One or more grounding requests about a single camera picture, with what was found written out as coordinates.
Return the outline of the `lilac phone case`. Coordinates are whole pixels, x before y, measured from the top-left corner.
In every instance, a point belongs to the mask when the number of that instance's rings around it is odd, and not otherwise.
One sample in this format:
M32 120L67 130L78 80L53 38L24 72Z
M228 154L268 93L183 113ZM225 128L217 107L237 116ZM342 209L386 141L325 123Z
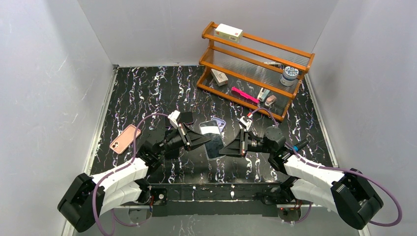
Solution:
M217 117L213 117L211 120L213 120L217 123L217 126L218 126L220 132L224 131L224 128L226 126L225 120L217 118Z

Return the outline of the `black smartphone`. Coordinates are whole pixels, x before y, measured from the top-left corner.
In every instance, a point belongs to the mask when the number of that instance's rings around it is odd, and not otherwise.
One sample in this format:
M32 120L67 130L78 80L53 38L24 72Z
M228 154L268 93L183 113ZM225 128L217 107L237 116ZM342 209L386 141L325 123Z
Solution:
M204 144L207 159L215 160L224 157L219 151L224 147L218 124L214 120L205 121L199 124L199 130L202 135L210 138L210 141Z

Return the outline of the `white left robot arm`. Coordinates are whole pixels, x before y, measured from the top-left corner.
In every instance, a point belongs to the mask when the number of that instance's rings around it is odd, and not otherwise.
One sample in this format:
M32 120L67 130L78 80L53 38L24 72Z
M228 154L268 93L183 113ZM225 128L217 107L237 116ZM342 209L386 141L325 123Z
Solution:
M180 149L192 151L210 141L186 124L167 131L160 141L155 136L143 138L134 159L106 172L75 177L58 203L62 216L78 231L84 232L97 223L99 216L125 203L151 206L159 199L147 177L168 158L179 155Z

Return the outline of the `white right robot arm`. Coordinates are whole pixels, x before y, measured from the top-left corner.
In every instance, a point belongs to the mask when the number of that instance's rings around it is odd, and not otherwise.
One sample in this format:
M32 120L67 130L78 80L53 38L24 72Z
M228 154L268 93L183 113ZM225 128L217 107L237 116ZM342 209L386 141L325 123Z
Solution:
M245 157L248 152L269 154L268 162L274 170L288 178L278 187L265 190L258 196L263 202L291 202L303 200L336 212L354 229L361 230L384 203L372 185L353 169L335 171L297 157L294 148L286 147L286 138L276 126L266 129L263 137L241 129L235 139L219 153L230 157Z

